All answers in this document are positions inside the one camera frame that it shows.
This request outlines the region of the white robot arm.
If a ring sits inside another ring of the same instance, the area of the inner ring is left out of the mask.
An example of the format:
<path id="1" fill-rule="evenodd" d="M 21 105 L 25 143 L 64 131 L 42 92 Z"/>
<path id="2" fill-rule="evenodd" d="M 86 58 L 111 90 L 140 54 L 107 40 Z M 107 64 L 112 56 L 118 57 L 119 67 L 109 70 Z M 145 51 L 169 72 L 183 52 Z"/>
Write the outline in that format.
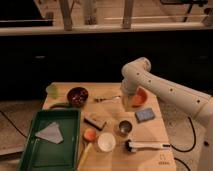
<path id="1" fill-rule="evenodd" d="M 126 63 L 121 69 L 122 92 L 133 95 L 141 86 L 199 122 L 205 133 L 197 171 L 213 171 L 213 96 L 155 76 L 150 70 L 145 57 Z"/>

